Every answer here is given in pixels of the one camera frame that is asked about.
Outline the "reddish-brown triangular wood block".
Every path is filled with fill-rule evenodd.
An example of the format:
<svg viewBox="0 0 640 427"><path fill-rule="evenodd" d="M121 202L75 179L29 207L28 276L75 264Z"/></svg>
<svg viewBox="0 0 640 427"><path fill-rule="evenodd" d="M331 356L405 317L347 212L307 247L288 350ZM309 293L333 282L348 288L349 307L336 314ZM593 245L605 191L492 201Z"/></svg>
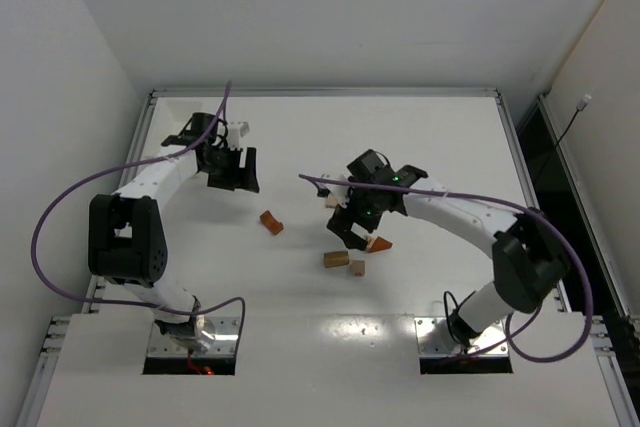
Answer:
<svg viewBox="0 0 640 427"><path fill-rule="evenodd" d="M386 250L390 250L393 247L393 243L383 237L370 237L366 238L366 248L365 251L367 253L377 253Z"/></svg>

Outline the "light wood cylinder block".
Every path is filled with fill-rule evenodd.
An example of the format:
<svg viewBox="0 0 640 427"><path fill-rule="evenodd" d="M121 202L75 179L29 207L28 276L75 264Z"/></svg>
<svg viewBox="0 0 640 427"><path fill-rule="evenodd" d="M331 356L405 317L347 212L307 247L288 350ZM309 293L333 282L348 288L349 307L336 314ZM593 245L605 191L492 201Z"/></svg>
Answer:
<svg viewBox="0 0 640 427"><path fill-rule="evenodd" d="M325 268L344 267L350 264L350 256L347 251L326 252L323 255L323 265Z"/></svg>

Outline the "light wood letter cube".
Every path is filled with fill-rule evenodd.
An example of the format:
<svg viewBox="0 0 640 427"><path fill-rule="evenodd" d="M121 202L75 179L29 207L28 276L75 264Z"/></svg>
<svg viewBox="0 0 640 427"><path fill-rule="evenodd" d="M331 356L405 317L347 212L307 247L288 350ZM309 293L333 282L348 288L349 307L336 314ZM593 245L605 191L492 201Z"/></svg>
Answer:
<svg viewBox="0 0 640 427"><path fill-rule="evenodd" d="M349 265L349 272L354 277L363 277L366 273L366 262L364 260L353 260Z"/></svg>

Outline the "reddish-brown arch wood block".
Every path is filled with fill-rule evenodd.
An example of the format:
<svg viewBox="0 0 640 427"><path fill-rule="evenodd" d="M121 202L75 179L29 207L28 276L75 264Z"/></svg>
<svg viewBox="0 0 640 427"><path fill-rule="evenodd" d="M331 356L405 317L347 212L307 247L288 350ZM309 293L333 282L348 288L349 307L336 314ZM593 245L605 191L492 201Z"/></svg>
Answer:
<svg viewBox="0 0 640 427"><path fill-rule="evenodd" d="M284 224L266 210L259 216L261 224L273 235L277 236L284 230Z"/></svg>

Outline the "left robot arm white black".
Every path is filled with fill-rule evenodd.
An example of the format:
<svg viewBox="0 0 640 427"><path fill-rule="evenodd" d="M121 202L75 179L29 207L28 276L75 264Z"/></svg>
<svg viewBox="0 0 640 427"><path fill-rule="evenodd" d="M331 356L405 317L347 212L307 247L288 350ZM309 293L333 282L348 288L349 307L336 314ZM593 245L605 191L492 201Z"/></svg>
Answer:
<svg viewBox="0 0 640 427"><path fill-rule="evenodd" d="M133 180L90 202L90 272L149 305L160 333L191 352L210 349L215 334L200 301L169 270L161 213L198 174L213 188L258 192L257 150L241 145L249 131L246 122L196 112L179 133L161 142Z"/></svg>

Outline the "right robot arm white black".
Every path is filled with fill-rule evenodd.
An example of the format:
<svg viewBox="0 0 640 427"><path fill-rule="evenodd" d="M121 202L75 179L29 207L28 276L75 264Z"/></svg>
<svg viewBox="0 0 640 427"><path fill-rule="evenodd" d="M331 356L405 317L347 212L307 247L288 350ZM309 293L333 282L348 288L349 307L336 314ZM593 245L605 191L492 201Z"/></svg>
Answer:
<svg viewBox="0 0 640 427"><path fill-rule="evenodd" d="M492 280L433 328L431 341L440 354L464 352L487 327L514 312L534 312L569 271L559 242L523 212L453 198L426 171L411 165L394 169L374 150L347 170L347 177L318 189L338 201L327 227L346 248L366 250L370 241L353 228L372 233L384 213L396 212L444 229L491 260Z"/></svg>

